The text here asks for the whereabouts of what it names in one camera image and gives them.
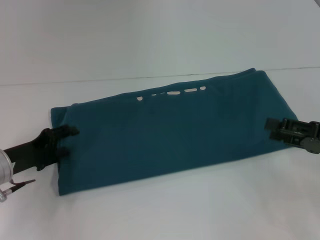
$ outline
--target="fabric hole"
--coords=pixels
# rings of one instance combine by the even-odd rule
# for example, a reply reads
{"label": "fabric hole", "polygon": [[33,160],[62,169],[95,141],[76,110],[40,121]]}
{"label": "fabric hole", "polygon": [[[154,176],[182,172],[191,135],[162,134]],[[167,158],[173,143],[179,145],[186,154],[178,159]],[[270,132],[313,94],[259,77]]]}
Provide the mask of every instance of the fabric hole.
{"label": "fabric hole", "polygon": [[168,91],[167,94],[168,95],[179,95],[180,92],[179,91]]}
{"label": "fabric hole", "polygon": [[189,92],[195,92],[195,91],[197,91],[197,89],[196,88],[190,88],[190,89],[185,89],[184,91],[186,93],[189,93]]}

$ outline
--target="black clip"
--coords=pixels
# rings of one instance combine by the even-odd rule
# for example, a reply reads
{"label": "black clip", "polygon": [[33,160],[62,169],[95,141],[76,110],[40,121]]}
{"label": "black clip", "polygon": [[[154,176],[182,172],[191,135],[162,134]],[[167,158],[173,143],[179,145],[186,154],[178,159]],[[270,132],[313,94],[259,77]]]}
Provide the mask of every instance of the black clip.
{"label": "black clip", "polygon": [[78,133],[75,127],[68,125],[46,128],[33,141],[4,150],[11,162],[15,163],[13,174],[32,167],[41,171],[46,166],[57,163],[59,158],[69,154],[65,147],[57,148],[59,140]]}
{"label": "black clip", "polygon": [[320,122],[309,123],[284,118],[283,121],[268,118],[264,129],[271,130],[270,139],[307,150],[312,154],[320,153]]}

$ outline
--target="white surface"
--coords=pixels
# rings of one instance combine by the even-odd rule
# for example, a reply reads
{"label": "white surface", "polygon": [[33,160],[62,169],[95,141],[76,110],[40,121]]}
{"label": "white surface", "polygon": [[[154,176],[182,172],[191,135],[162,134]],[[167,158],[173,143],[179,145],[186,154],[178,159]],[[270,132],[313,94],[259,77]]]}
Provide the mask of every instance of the white surface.
{"label": "white surface", "polygon": [[[320,68],[267,74],[301,120],[320,120]],[[212,76],[2,86],[0,146],[36,137],[52,107]],[[31,168],[15,180],[36,182],[0,205],[0,238],[315,240],[319,173],[319,155],[293,148],[59,197],[56,166]]]}
{"label": "white surface", "polygon": [[320,67],[314,0],[0,0],[0,84]]}

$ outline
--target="teal cloth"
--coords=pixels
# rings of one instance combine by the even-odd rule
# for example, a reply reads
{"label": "teal cloth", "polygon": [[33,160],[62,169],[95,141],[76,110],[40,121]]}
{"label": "teal cloth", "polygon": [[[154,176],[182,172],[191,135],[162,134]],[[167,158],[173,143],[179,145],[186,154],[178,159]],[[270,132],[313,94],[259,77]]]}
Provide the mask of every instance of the teal cloth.
{"label": "teal cloth", "polygon": [[60,143],[71,154],[58,165],[59,193],[287,148],[269,140],[267,118],[297,119],[266,73],[255,69],[53,108],[54,128],[67,124],[80,131]]}

